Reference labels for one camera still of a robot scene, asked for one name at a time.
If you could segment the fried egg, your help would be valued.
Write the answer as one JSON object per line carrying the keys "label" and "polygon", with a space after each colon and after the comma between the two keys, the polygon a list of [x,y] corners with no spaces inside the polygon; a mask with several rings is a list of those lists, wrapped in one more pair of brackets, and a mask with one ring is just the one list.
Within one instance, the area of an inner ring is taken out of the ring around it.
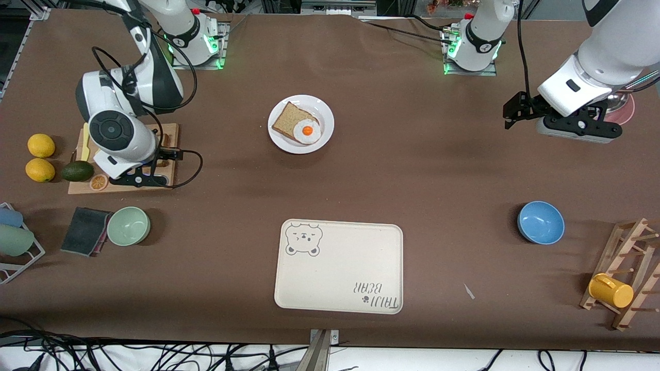
{"label": "fried egg", "polygon": [[292,134],[302,145],[313,145],[321,139],[322,129],[316,120],[304,119],[294,125]]}

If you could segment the yellow mug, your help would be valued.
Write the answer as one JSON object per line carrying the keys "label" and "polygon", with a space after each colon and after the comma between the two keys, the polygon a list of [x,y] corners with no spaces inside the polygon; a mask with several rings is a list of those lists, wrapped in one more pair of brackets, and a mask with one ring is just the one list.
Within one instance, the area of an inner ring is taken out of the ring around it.
{"label": "yellow mug", "polygon": [[589,295],[615,308],[627,307],[634,298],[634,289],[620,280],[599,273],[592,277],[587,289]]}

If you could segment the pale green bowl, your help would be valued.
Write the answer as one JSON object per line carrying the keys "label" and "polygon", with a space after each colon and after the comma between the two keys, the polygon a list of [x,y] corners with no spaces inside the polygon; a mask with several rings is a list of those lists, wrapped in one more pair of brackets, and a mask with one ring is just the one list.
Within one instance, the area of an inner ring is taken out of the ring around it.
{"label": "pale green bowl", "polygon": [[151,219],[142,209],[125,207],[110,217],[107,236],[116,246],[133,246],[142,242],[151,230]]}

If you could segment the yellow lemon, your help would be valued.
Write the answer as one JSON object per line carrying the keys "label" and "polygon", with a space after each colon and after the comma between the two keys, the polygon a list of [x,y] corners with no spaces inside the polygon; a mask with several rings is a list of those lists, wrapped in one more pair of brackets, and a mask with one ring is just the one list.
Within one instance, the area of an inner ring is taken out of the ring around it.
{"label": "yellow lemon", "polygon": [[27,141],[27,148],[36,158],[48,158],[56,152],[56,144],[52,137],[43,133],[33,134]]}
{"label": "yellow lemon", "polygon": [[56,177],[54,166],[43,158],[33,158],[24,167],[26,176],[38,183],[47,183]]}

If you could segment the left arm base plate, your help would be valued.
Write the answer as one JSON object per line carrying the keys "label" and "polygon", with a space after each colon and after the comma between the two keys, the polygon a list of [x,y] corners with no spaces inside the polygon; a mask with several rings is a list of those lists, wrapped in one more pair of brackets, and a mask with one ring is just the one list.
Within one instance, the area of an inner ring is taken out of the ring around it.
{"label": "left arm base plate", "polygon": [[441,40],[451,42],[450,44],[444,44],[442,46],[444,75],[455,74],[476,77],[495,77],[497,75],[495,58],[498,56],[498,49],[501,46],[501,43],[497,45],[497,48],[495,48],[495,52],[493,52],[490,63],[484,70],[464,70],[464,68],[461,68],[453,59],[450,58],[450,52],[455,51],[456,46],[460,44],[459,29],[454,26],[459,26],[459,23],[452,23],[443,26],[442,30],[439,31]]}

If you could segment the dark grey cloth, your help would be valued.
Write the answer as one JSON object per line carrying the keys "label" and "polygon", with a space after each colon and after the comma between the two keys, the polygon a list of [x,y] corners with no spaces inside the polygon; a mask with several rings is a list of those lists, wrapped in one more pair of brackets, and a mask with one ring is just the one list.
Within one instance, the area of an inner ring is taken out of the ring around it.
{"label": "dark grey cloth", "polygon": [[76,207],[60,251],[94,257],[92,252],[111,216],[113,212]]}

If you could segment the wooden peg rack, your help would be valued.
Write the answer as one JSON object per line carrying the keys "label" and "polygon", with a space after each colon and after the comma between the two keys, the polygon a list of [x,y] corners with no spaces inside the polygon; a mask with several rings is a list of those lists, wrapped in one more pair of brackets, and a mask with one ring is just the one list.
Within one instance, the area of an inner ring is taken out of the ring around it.
{"label": "wooden peg rack", "polygon": [[580,301],[580,307],[585,310],[611,311],[614,315],[612,329],[629,329],[637,314],[660,314],[660,227],[653,228],[653,223],[641,218],[614,225],[592,273],[592,277],[606,273],[629,284],[634,289],[632,302],[625,308],[615,308],[592,298],[588,285]]}

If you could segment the metal stand bracket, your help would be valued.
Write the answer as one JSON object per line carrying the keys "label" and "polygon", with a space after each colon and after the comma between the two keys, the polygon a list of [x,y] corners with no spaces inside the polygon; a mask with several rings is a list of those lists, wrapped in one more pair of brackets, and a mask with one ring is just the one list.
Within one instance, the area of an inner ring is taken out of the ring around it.
{"label": "metal stand bracket", "polygon": [[310,343],[311,351],[305,371],[327,371],[330,350],[332,346],[339,345],[339,330],[314,329]]}

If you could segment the pale green cup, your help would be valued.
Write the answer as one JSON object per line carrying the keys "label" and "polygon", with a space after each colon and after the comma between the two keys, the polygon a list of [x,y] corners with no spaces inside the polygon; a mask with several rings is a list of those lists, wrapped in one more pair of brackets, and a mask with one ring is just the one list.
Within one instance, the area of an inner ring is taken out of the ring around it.
{"label": "pale green cup", "polygon": [[0,225],[0,253],[18,257],[25,254],[35,241],[30,230],[10,225]]}

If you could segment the cream bear print tray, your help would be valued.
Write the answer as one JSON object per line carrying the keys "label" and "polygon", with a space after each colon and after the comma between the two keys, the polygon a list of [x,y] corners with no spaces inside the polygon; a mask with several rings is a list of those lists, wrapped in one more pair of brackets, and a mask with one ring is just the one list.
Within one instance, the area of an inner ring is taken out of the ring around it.
{"label": "cream bear print tray", "polygon": [[397,225],[287,220],[280,229],[274,301],[284,309],[398,314],[403,242]]}

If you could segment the wooden cutting board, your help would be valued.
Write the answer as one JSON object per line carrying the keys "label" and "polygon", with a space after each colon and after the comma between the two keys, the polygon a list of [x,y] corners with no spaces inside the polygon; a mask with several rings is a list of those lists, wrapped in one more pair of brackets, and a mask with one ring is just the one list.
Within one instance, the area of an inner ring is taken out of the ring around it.
{"label": "wooden cutting board", "polygon": [[[174,147],[179,145],[179,125],[178,124],[163,124],[162,125],[164,132],[166,134],[170,135],[170,145],[169,147]],[[78,143],[76,145],[76,148],[78,147],[78,155],[80,157],[80,148],[81,148],[81,143],[83,139],[83,129],[80,130],[79,137],[78,137]],[[89,157],[89,163],[92,164],[92,166],[95,169],[95,174],[105,174],[96,164],[95,160],[93,159],[93,155],[96,155],[98,153],[99,148],[97,147],[96,144],[94,144],[91,139],[89,139],[89,148],[90,148],[90,157]],[[160,176],[165,176],[168,178],[168,185],[174,185],[174,178],[175,178],[175,169],[176,169],[176,163],[172,160],[169,160],[168,166],[167,167],[156,167],[155,169],[155,175],[160,175]],[[165,188],[159,188],[159,187],[141,187],[141,188],[135,188],[135,187],[129,187],[129,186],[121,186],[121,185],[113,185],[113,184],[108,184],[108,187],[101,191],[101,192],[94,192],[93,190],[90,189],[89,187],[89,181],[85,182],[69,182],[68,185],[68,194],[69,195],[82,195],[82,194],[101,194],[101,193],[126,193],[126,192],[150,192],[150,191],[156,191],[156,190],[167,190]]]}

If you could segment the blue bowl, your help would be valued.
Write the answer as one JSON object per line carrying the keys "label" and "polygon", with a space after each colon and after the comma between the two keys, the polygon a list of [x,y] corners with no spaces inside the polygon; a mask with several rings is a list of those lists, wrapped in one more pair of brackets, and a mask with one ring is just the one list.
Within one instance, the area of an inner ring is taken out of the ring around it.
{"label": "blue bowl", "polygon": [[523,205],[517,223],[521,235],[535,244],[551,245],[564,236],[563,215],[554,205],[544,200],[533,200]]}

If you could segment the white round plate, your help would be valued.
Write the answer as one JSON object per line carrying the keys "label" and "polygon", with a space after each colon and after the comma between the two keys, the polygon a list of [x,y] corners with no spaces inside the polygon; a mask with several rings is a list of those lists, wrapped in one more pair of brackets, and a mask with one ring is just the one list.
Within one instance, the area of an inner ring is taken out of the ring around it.
{"label": "white round plate", "polygon": [[[281,114],[287,103],[293,103],[299,108],[311,113],[318,122],[320,122],[322,136],[321,139],[313,145],[302,145],[292,139],[278,133],[273,129],[276,118]],[[324,101],[311,95],[294,95],[283,99],[277,103],[270,113],[267,122],[268,134],[271,141],[281,150],[295,155],[310,154],[320,150],[332,138],[335,129],[335,120],[332,110]]]}

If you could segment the metal scoop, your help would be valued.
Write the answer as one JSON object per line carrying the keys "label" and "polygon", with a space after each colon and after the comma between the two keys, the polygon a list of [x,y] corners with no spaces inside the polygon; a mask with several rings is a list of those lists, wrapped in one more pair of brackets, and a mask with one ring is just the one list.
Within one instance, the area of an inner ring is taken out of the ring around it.
{"label": "metal scoop", "polygon": [[658,81],[660,81],[660,71],[655,70],[621,87],[613,94],[608,95],[606,113],[613,113],[625,107],[632,93],[653,87]]}

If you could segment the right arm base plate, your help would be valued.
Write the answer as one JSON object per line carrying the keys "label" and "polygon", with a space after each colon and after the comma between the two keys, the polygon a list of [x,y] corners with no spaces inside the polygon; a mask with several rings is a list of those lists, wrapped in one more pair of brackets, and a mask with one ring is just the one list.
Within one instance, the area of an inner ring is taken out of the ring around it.
{"label": "right arm base plate", "polygon": [[194,15],[190,31],[182,35],[165,33],[167,40],[176,45],[168,47],[175,70],[222,70],[228,48],[230,23],[217,21],[204,14]]}

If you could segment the pink bowl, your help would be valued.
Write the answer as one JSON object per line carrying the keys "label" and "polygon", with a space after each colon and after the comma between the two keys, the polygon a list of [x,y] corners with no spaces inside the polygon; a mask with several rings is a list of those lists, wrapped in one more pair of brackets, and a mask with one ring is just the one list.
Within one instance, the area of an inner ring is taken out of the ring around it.
{"label": "pink bowl", "polygon": [[636,103],[631,94],[617,92],[607,98],[607,109],[604,115],[606,122],[624,125],[632,119]]}

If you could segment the green avocado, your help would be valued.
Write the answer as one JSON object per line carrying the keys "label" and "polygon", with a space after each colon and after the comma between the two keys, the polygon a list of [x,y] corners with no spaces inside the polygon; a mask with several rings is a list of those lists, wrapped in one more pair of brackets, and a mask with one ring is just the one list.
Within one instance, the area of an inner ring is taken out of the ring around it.
{"label": "green avocado", "polygon": [[61,171],[61,178],[70,182],[85,182],[89,181],[95,174],[95,169],[87,161],[73,161],[69,162]]}

